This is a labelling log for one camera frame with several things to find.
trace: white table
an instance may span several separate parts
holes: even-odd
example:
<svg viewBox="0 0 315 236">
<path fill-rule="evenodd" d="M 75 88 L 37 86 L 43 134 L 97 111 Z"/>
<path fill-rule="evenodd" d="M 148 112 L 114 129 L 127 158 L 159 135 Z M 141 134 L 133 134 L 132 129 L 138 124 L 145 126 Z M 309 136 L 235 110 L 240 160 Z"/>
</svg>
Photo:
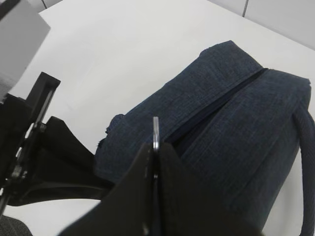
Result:
<svg viewBox="0 0 315 236">
<path fill-rule="evenodd" d="M 315 81 L 315 51 L 206 0 L 63 0 L 41 13 L 51 32 L 14 95 L 25 97 L 41 71 L 62 81 L 57 116 L 94 152 L 111 118 L 125 114 L 188 66 L 205 48 L 233 40 L 263 66 Z M 315 114 L 314 97 L 310 111 Z M 54 236 L 96 201 L 19 208 L 34 236 Z M 272 209 L 267 236 L 297 236 L 302 224 L 300 156 Z"/>
</svg>

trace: gray carpet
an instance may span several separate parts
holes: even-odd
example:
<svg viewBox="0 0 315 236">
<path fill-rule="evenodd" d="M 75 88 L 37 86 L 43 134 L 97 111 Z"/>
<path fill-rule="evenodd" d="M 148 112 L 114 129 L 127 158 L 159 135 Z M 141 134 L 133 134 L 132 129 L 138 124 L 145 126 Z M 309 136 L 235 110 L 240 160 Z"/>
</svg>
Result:
<svg viewBox="0 0 315 236">
<path fill-rule="evenodd" d="M 2 216 L 0 219 L 0 236 L 32 236 L 32 234 L 22 221 Z"/>
</svg>

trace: bag strap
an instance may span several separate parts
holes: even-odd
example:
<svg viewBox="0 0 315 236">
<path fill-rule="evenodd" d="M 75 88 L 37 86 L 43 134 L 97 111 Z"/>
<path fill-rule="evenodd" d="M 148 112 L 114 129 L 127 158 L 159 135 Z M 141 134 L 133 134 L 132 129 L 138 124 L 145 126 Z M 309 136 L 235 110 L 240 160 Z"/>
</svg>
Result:
<svg viewBox="0 0 315 236">
<path fill-rule="evenodd" d="M 315 123 L 303 105 L 293 114 L 300 136 L 303 175 L 303 225 L 300 236 L 313 236 L 315 225 Z"/>
</svg>

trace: navy blue bag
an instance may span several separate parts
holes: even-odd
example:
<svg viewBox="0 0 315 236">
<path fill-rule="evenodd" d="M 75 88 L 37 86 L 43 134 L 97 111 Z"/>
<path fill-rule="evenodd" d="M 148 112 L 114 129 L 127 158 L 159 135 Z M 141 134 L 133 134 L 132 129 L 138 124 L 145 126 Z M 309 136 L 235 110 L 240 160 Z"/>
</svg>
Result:
<svg viewBox="0 0 315 236">
<path fill-rule="evenodd" d="M 126 115 L 99 143 L 95 173 L 118 183 L 143 143 L 152 117 L 190 173 L 223 206 L 262 230 L 299 146 L 304 219 L 314 234 L 315 126 L 307 79 L 263 68 L 232 41 L 215 45 Z"/>
</svg>

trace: zipper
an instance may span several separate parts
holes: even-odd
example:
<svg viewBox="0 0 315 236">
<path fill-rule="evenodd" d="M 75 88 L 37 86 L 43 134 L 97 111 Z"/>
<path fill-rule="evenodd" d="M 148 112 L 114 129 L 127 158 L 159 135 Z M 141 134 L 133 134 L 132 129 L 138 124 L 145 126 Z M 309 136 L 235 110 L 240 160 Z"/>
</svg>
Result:
<svg viewBox="0 0 315 236">
<path fill-rule="evenodd" d="M 193 138 L 196 138 L 197 135 L 203 130 L 200 129 L 200 127 L 205 128 L 205 126 L 211 121 L 211 119 L 215 116 L 215 114 L 241 89 L 255 81 L 257 78 L 259 78 L 265 71 L 267 71 L 267 68 L 263 68 L 250 76 L 248 79 L 244 80 L 239 85 L 232 88 L 229 92 L 224 94 L 222 97 L 218 98 L 213 103 L 209 104 L 207 107 L 202 109 L 198 114 L 193 116 L 191 119 L 189 119 L 185 124 L 183 124 L 181 127 L 179 127 L 174 133 L 172 133 L 168 138 L 165 139 L 165 142 L 167 143 L 180 143 L 180 140 L 184 141 L 180 144 L 181 147 L 184 147 L 187 149 L 187 144 L 191 143 Z"/>
</svg>

